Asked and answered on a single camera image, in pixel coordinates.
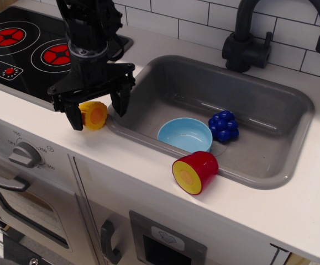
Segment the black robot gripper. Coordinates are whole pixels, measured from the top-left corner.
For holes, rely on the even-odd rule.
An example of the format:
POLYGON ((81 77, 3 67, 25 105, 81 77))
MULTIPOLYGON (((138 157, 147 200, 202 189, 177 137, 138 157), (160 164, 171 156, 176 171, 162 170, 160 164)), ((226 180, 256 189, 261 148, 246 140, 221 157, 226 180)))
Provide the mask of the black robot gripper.
POLYGON ((98 50, 87 50, 67 42, 70 72, 48 88, 57 112, 65 112, 74 130, 83 130, 79 104, 110 95, 112 107, 122 117, 126 114, 135 85, 133 63, 115 63, 121 59, 128 41, 106 42, 98 50))

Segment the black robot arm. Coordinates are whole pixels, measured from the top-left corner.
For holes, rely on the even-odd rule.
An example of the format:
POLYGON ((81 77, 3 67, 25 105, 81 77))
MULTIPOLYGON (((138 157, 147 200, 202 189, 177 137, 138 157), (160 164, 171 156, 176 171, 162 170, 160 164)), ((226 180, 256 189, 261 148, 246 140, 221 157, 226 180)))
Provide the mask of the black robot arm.
POLYGON ((121 12, 113 1, 58 1, 66 26, 69 74, 48 88, 55 111, 65 113, 75 130, 83 129, 80 103, 109 94, 123 116, 135 86, 132 63, 118 63, 124 44, 117 31, 121 12))

